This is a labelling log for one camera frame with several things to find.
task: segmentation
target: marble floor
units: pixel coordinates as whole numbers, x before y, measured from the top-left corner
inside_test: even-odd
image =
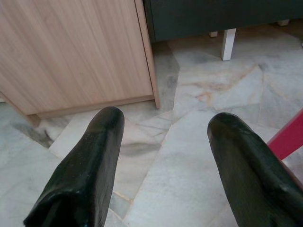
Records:
[[[236,227],[206,129],[219,112],[242,118],[265,142],[303,107],[303,21],[238,29],[230,61],[223,34],[153,45],[161,108],[123,105],[125,131],[106,227]],[[22,226],[50,175],[98,112],[51,119],[49,138],[0,104],[0,219]],[[285,164],[303,182],[303,149]]]

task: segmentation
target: wooden cabinet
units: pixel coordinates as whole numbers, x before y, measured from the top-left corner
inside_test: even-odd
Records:
[[[1,93],[41,117],[154,99],[142,12],[138,0],[0,0]]]

